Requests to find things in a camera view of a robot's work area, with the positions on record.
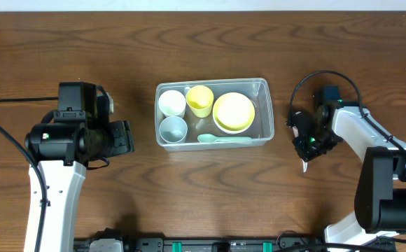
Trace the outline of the white plastic fork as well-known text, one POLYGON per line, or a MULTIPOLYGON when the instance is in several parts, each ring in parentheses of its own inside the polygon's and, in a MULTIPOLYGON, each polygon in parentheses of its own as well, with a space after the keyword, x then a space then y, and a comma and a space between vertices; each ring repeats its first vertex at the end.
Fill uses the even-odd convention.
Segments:
MULTIPOLYGON (((295 137, 295 138, 298 137, 298 136, 299 136, 299 132, 298 132, 297 127, 292 127, 292 130, 293 130, 294 137, 295 137)), ((303 173, 305 173, 305 172, 307 171, 307 168, 308 168, 308 163, 305 162, 302 158, 301 158, 301 161, 302 161, 303 173)))

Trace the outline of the grey cup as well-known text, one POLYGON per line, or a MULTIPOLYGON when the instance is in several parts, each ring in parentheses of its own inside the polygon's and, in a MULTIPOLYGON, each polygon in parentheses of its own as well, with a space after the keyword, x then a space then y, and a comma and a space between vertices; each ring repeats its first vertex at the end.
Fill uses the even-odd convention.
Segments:
POLYGON ((165 118, 159 126, 160 137, 168 144, 185 143, 187 133, 188 125, 186 121, 178 116, 165 118))

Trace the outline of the white cup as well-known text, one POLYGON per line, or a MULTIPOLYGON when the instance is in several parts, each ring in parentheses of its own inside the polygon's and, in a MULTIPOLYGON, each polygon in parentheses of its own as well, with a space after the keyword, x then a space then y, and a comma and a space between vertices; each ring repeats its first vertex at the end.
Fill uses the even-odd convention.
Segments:
POLYGON ((160 95, 158 106, 166 117, 178 116, 182 118, 186 112, 186 98, 179 91, 168 90, 160 95))

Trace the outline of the white bowl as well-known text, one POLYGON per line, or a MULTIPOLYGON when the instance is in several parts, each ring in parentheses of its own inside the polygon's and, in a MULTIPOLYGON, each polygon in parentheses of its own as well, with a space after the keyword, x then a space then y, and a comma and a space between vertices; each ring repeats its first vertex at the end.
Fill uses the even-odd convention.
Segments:
POLYGON ((219 130, 221 130, 222 132, 226 133, 226 134, 241 134, 243 132, 245 132, 247 129, 240 129, 240 130, 231 130, 231 129, 225 129, 225 128, 219 128, 219 130))

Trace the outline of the yellow bowl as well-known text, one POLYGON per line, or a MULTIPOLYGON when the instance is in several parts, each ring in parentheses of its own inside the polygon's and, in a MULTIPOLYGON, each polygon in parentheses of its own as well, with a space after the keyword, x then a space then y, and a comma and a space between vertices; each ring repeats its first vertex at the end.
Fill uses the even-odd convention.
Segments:
POLYGON ((218 128, 228 130, 248 129, 256 116, 253 102, 244 94, 223 94, 213 105, 213 121, 218 128))

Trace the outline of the pale green spoon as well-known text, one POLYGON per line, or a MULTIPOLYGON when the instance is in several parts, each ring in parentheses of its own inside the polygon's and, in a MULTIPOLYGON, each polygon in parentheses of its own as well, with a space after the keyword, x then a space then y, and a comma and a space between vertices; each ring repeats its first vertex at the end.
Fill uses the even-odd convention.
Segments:
POLYGON ((253 139, 248 136, 215 136, 213 134, 200 134, 197 136, 197 140, 200 143, 225 143, 225 142, 240 142, 240 141, 252 141, 253 139))

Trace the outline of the yellow cup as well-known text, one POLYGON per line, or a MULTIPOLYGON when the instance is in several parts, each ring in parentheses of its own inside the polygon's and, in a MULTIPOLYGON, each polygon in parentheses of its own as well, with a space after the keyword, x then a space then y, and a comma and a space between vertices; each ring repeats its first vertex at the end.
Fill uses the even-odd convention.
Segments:
POLYGON ((205 118, 211 113, 214 94, 207 86, 197 85, 190 88, 185 99, 191 111, 198 118, 205 118))

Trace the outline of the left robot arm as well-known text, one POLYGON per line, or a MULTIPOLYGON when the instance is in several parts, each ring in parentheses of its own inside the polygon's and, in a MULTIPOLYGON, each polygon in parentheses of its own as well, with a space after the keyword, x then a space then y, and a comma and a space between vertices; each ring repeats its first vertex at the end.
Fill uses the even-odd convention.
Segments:
POLYGON ((90 83, 59 86, 57 109, 26 135, 30 205, 25 251, 72 251, 78 199, 90 162, 134 151, 130 124, 111 122, 113 100, 90 83))

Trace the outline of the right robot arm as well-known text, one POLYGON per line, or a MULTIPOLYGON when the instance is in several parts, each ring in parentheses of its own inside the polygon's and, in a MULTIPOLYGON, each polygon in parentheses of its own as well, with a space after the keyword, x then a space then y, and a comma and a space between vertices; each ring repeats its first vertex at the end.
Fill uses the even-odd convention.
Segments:
POLYGON ((315 116, 289 111, 293 145, 304 163, 346 142, 362 162, 354 210, 324 230, 329 251, 406 244, 406 143, 389 134, 359 102, 321 101, 315 116))

